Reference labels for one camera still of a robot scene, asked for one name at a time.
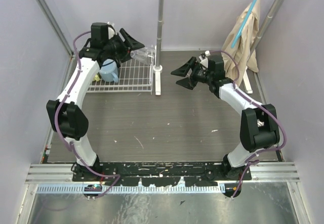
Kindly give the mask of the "clear plastic cup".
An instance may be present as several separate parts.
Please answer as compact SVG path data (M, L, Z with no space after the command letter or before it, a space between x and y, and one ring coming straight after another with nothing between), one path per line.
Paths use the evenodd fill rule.
M149 66L152 58L154 58L155 50L153 48L144 47L130 52L131 58Z

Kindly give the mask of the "blue mug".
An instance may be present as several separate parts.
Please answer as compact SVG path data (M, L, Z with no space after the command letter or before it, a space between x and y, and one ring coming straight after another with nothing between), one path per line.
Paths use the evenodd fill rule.
M117 63L112 59L105 60L99 70L99 75L101 79L107 83L118 83Z

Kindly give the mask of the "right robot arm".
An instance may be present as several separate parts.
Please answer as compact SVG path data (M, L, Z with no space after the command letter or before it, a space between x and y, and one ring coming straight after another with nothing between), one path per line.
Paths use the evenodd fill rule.
M240 142L224 156L221 171L227 180L234 180L258 151L267 150L279 143L276 109L262 104L245 94L233 80L226 77L224 61L219 55L191 57L183 66L171 72L181 77L177 85L193 90L198 83L208 85L209 91L228 103L241 117Z

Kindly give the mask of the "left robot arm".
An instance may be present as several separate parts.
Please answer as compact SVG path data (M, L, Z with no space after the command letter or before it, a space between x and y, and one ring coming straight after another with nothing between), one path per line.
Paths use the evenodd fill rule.
M89 120L82 111L85 95L106 60L124 63L131 59L132 51L144 48L144 44L123 28L116 31L110 23L95 22L84 34L89 35L86 43L80 49L74 48L76 68L57 99L47 102L46 110L53 131L75 155L77 164L84 168L84 177L97 181L101 168L87 137Z

